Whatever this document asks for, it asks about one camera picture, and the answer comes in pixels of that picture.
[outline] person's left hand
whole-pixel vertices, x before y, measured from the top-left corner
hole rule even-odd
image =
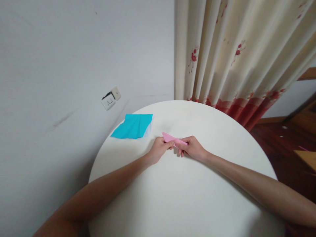
[[[166,152],[166,150],[171,150],[174,144],[175,140],[165,143],[163,137],[157,137],[150,151],[146,154],[148,156],[148,159],[150,159],[150,164],[156,164],[160,160],[162,155]]]

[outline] folded blue paper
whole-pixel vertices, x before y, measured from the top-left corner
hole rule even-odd
[[[111,137],[137,139],[144,136],[151,123],[152,114],[126,114],[125,121],[114,130]]]

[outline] folded pink paper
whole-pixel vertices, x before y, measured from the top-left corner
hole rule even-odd
[[[167,133],[165,133],[165,132],[162,132],[162,136],[164,137],[164,140],[165,140],[166,143],[167,143],[167,142],[170,142],[170,141],[172,141],[172,140],[176,140],[176,143],[182,143],[182,144],[184,144],[184,145],[188,145],[188,144],[185,143],[184,141],[181,141],[180,139],[175,138],[175,137],[173,137],[173,136],[171,136],[171,135],[169,135],[169,134],[167,134]]]

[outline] beige curtain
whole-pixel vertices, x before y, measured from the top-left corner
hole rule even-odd
[[[250,130],[316,57],[313,0],[179,0],[175,98]]]

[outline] hand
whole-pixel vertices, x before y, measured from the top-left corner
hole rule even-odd
[[[188,153],[192,158],[202,161],[205,159],[210,153],[205,150],[199,141],[195,138],[195,136],[190,136],[187,138],[181,139],[186,142],[188,145],[184,145],[181,143],[177,143],[176,146],[179,148],[178,155],[181,154],[181,157],[184,156],[184,152]]]
[[[160,160],[162,155],[166,152],[166,150],[171,150],[174,144],[175,140],[165,143],[163,137],[157,137],[150,151],[146,154],[146,156],[148,156],[148,158],[150,159],[150,164],[156,164]]]

